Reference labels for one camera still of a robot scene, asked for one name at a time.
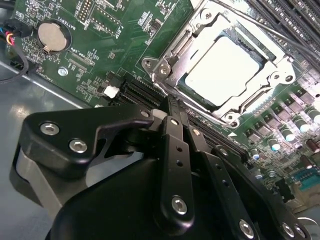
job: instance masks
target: hole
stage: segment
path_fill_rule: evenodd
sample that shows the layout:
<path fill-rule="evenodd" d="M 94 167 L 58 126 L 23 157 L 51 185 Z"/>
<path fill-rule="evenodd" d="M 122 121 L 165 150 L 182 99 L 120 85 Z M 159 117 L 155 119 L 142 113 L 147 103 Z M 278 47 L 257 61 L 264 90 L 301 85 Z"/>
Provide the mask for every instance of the hole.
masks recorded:
<path fill-rule="evenodd" d="M 289 76 L 286 76 L 285 81 L 286 81 L 286 82 L 291 82 L 292 79 L 294 79 L 294 77 L 291 76 L 291 75 L 289 75 Z"/>
<path fill-rule="evenodd" d="M 230 187 L 229 183 L 226 180 L 222 180 L 223 185 L 225 185 L 227 188 Z"/>
<path fill-rule="evenodd" d="M 184 164 L 182 162 L 180 162 L 179 160 L 176 161 L 176 164 L 179 166 L 179 167 L 183 167 Z"/>
<path fill-rule="evenodd" d="M 230 126 L 233 127 L 233 128 L 235 128 L 236 126 L 238 126 L 238 123 L 237 123 L 236 121 L 234 121 L 234 122 L 232 122 L 232 123 L 230 124 Z"/>

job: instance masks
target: metal bolt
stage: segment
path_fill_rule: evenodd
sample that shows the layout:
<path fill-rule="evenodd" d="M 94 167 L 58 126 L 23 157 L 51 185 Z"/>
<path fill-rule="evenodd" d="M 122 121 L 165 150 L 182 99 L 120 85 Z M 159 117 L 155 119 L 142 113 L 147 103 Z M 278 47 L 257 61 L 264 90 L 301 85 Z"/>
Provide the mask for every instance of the metal bolt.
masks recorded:
<path fill-rule="evenodd" d="M 200 132 L 197 130 L 197 129 L 192 129 L 192 132 L 197 135 L 197 136 L 200 136 Z"/>
<path fill-rule="evenodd" d="M 179 125 L 179 123 L 178 123 L 176 120 L 174 120 L 174 119 L 171 119 L 171 122 L 172 122 L 174 125 Z"/>
<path fill-rule="evenodd" d="M 54 136 L 60 132 L 60 129 L 54 123 L 46 122 L 40 126 L 40 130 L 43 134 Z"/>
<path fill-rule="evenodd" d="M 188 211 L 187 204 L 178 196 L 172 198 L 171 205 L 172 208 L 180 215 L 185 215 Z"/>
<path fill-rule="evenodd" d="M 144 65 L 147 69 L 151 68 L 151 62 L 150 62 L 149 60 L 145 60 L 145 61 L 143 62 L 143 65 Z"/>
<path fill-rule="evenodd" d="M 223 155 L 228 156 L 228 152 L 224 148 L 220 148 L 219 150 Z"/>
<path fill-rule="evenodd" d="M 163 68 L 160 69 L 160 73 L 163 74 L 163 75 L 167 75 L 168 69 L 163 67 Z"/>
<path fill-rule="evenodd" d="M 83 154 L 85 151 L 87 151 L 88 146 L 84 141 L 74 139 L 69 143 L 69 148 L 75 153 Z"/>
<path fill-rule="evenodd" d="M 302 231 L 302 229 L 298 226 L 298 225 L 294 225 L 295 230 L 297 231 L 298 234 L 301 235 L 301 237 L 306 238 L 306 234 L 304 231 Z"/>
<path fill-rule="evenodd" d="M 67 76 L 68 73 L 69 73 L 68 69 L 66 69 L 64 66 L 59 67 L 59 69 L 58 69 L 58 74 L 59 74 L 61 77 Z"/>
<path fill-rule="evenodd" d="M 288 226 L 285 222 L 282 223 L 282 228 L 285 231 L 286 234 L 288 234 L 291 238 L 295 237 L 294 231 L 291 229 L 291 227 Z"/>
<path fill-rule="evenodd" d="M 148 118 L 150 115 L 149 113 L 145 112 L 145 111 L 141 111 L 141 115 Z"/>
<path fill-rule="evenodd" d="M 255 236 L 255 233 L 252 229 L 252 227 L 245 221 L 245 220 L 240 220 L 239 226 L 243 234 L 248 238 L 248 239 L 253 239 Z"/>
<path fill-rule="evenodd" d="M 211 13 L 211 9 L 204 8 L 200 13 L 200 19 L 203 24 L 209 24 L 214 19 L 214 16 Z"/>
<path fill-rule="evenodd" d="M 276 172 L 275 171 L 270 171 L 269 172 L 269 177 L 270 178 L 274 178 L 276 176 Z"/>

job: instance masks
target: green circuit board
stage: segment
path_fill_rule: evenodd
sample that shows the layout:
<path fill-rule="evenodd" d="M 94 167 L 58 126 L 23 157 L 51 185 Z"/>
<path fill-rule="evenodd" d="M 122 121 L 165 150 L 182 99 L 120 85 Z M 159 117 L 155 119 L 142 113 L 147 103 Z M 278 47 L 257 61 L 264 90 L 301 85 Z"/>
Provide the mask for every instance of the green circuit board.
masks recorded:
<path fill-rule="evenodd" d="M 144 78 L 141 58 L 159 57 L 192 12 L 185 0 L 17 0 L 16 19 L 35 29 L 46 20 L 58 20 L 69 29 L 72 44 L 50 55 L 37 45 L 36 31 L 16 42 L 41 66 L 41 77 L 91 106 L 106 105 L 96 89 L 107 73 Z M 150 32 L 154 21 L 158 30 Z M 68 75 L 60 76 L 59 67 L 67 68 Z"/>
<path fill-rule="evenodd" d="M 141 66 L 142 58 L 159 58 L 193 12 L 189 0 L 16 0 L 13 17 L 32 26 L 34 32 L 32 36 L 16 39 L 15 42 L 22 46 L 27 58 L 38 66 L 38 75 L 92 107 L 107 106 L 109 100 L 97 89 L 106 82 L 108 74 L 114 73 L 121 78 L 129 73 L 141 83 L 150 82 Z M 68 50 L 47 54 L 39 47 L 37 29 L 40 23 L 52 19 L 68 28 L 72 42 Z M 284 101 L 301 88 L 310 90 L 315 100 L 316 92 L 320 89 L 319 73 L 298 52 L 291 52 L 295 56 L 297 80 L 291 85 L 278 85 L 256 110 L 241 116 L 236 129 L 213 124 L 198 114 L 194 115 L 209 129 L 240 148 L 248 151 L 257 149 L 260 160 L 250 162 L 261 170 L 268 187 L 281 178 L 292 183 L 292 177 L 304 170 L 300 156 L 312 158 L 314 154 L 305 145 L 306 140 L 320 141 L 320 125 L 307 116 L 307 111 L 315 107 L 313 104 L 296 99 L 303 109 L 300 112 L 284 106 Z M 58 74 L 60 67 L 68 70 L 66 76 Z M 139 90 L 135 90 L 134 94 L 147 96 L 151 101 L 154 97 Z M 290 114 L 290 120 L 278 120 L 282 127 L 293 131 L 295 142 L 286 142 L 278 129 L 272 129 L 260 141 L 250 141 L 246 131 L 263 122 L 267 114 L 274 115 L 276 106 L 282 106 Z M 294 126 L 296 118 L 305 119 L 310 130 L 300 132 Z M 271 138 L 278 139 L 280 150 L 275 152 L 270 149 L 268 140 Z M 270 171 L 275 171 L 275 176 L 269 176 Z"/>

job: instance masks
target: black expansion slot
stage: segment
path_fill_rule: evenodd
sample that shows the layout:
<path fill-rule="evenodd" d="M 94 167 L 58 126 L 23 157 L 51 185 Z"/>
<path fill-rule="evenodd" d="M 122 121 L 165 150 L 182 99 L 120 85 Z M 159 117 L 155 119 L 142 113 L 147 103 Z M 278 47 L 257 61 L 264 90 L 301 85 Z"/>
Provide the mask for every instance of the black expansion slot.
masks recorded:
<path fill-rule="evenodd" d="M 317 16 L 320 16 L 320 3 L 315 0 L 304 0 L 304 2 Z"/>
<path fill-rule="evenodd" d="M 285 0 L 277 0 L 276 4 L 280 8 L 284 9 L 286 14 L 296 23 L 296 25 L 299 26 L 303 30 L 303 32 L 305 32 L 310 37 L 310 40 L 314 42 L 314 47 L 320 49 L 320 37 L 295 11 L 293 11 L 290 5 Z"/>
<path fill-rule="evenodd" d="M 308 10 L 304 5 L 299 5 L 300 0 L 289 0 L 291 6 L 299 12 L 299 15 L 309 24 L 309 26 L 317 32 L 320 36 L 320 19 L 318 15 L 315 14 L 312 9 Z"/>
<path fill-rule="evenodd" d="M 148 86 L 147 83 L 143 83 L 136 79 L 123 87 L 124 91 L 121 91 L 120 96 L 114 100 L 113 105 L 139 104 L 152 110 L 157 109 L 165 98 L 161 93 L 157 92 L 151 86 Z M 191 125 L 203 133 L 207 144 L 211 148 L 215 145 L 227 146 L 234 152 L 246 156 L 247 152 L 243 148 L 231 142 L 217 130 L 206 126 L 189 112 L 188 119 Z"/>
<path fill-rule="evenodd" d="M 291 29 L 286 25 L 287 23 L 277 12 L 272 14 L 273 9 L 266 2 L 264 2 L 263 0 L 247 0 L 247 2 L 252 8 L 254 8 L 257 11 L 257 13 L 262 17 L 262 19 L 269 23 L 275 30 L 289 38 L 293 38 L 306 48 L 310 48 L 309 44 L 304 39 L 302 39 L 297 34 L 297 32 L 294 31 L 294 29 Z M 304 57 L 304 59 L 306 59 L 312 65 L 312 67 L 316 71 L 320 72 L 320 65 L 313 57 L 309 56 L 307 53 L 304 52 L 299 53 L 301 56 Z"/>

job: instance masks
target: ram slot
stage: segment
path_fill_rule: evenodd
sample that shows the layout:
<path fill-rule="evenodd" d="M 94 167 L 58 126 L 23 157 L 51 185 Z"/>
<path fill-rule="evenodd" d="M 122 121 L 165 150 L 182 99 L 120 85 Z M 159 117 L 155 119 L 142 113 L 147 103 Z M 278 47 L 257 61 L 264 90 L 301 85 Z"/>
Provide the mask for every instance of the ram slot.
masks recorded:
<path fill-rule="evenodd" d="M 292 37 L 297 42 L 302 44 L 304 47 L 310 48 L 309 44 L 304 39 L 302 39 L 294 29 L 288 27 L 287 25 L 281 24 L 283 22 L 282 17 L 279 15 L 278 12 L 273 12 L 273 9 L 271 8 L 271 6 L 268 5 L 266 2 L 264 2 L 263 0 L 258 0 L 258 1 L 247 0 L 247 1 L 254 9 L 257 10 L 257 12 L 261 15 L 261 17 L 278 32 L 280 32 L 285 36 Z M 319 63 L 313 57 L 309 56 L 304 52 L 299 52 L 299 53 L 312 65 L 312 67 L 316 71 L 320 72 Z"/>
<path fill-rule="evenodd" d="M 318 36 L 320 36 L 320 18 L 318 15 L 315 14 L 311 8 L 307 7 L 306 4 L 301 4 L 300 0 L 289 1 L 304 18 L 304 20 L 308 22 L 309 26 L 317 32 Z"/>

